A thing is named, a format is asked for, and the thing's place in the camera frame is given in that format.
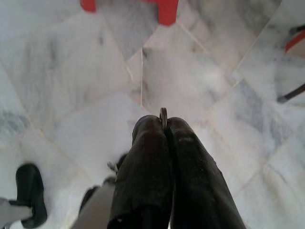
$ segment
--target red object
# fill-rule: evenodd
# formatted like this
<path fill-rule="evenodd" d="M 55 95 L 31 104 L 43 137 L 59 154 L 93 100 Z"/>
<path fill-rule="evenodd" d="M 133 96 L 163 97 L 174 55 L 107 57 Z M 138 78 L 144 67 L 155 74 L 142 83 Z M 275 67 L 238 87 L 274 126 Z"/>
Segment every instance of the red object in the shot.
<path fill-rule="evenodd" d="M 286 53 L 305 57 L 305 31 L 295 36 L 287 43 Z"/>
<path fill-rule="evenodd" d="M 87 12 L 96 12 L 95 0 L 81 0 L 81 7 Z"/>
<path fill-rule="evenodd" d="M 176 22 L 179 0 L 142 0 L 157 4 L 159 9 L 159 23 L 172 25 Z M 96 12 L 95 0 L 81 0 L 81 6 L 85 11 Z"/>

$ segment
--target red chair leg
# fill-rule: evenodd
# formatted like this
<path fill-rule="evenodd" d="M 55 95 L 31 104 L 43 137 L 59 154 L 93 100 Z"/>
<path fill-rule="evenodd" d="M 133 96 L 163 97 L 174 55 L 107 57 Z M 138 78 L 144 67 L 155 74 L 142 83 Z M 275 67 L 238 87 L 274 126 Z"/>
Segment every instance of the red chair leg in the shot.
<path fill-rule="evenodd" d="M 96 12 L 95 0 L 81 0 L 81 7 L 87 12 Z"/>
<path fill-rule="evenodd" d="M 176 22 L 179 0 L 157 0 L 159 8 L 159 23 L 172 25 Z"/>

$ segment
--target red plastic chair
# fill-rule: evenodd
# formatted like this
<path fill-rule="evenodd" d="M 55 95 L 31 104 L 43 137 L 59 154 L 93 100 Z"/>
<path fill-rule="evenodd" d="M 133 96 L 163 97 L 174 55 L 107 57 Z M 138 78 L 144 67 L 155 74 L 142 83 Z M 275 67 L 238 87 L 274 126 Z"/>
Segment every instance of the red plastic chair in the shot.
<path fill-rule="evenodd" d="M 176 22 L 179 0 L 143 0 L 154 2 L 159 9 L 159 23 L 162 25 L 172 25 Z M 95 0 L 81 0 L 81 6 L 85 11 L 96 12 Z"/>

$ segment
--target metal ring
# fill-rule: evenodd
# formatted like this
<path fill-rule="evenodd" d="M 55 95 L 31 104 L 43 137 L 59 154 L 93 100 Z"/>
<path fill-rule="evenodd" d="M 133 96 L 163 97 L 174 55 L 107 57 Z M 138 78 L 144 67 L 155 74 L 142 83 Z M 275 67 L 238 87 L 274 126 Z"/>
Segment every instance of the metal ring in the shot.
<path fill-rule="evenodd" d="M 160 109 L 160 119 L 161 119 L 162 127 L 165 130 L 167 127 L 167 110 L 165 107 L 161 107 Z"/>

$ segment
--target marble floor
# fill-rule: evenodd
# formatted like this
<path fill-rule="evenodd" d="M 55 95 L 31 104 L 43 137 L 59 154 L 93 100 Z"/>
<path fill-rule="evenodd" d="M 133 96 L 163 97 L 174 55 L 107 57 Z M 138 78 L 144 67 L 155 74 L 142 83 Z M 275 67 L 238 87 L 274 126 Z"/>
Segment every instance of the marble floor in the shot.
<path fill-rule="evenodd" d="M 294 1 L 180 0 L 164 27 L 134 0 L 95 14 L 79 0 L 0 0 L 0 196 L 16 198 L 16 169 L 33 162 L 41 228 L 68 229 L 136 121 L 165 106 L 213 156 L 248 229 L 302 229 L 305 94 L 276 102 L 305 82 L 305 60 L 283 51 L 305 20 Z"/>

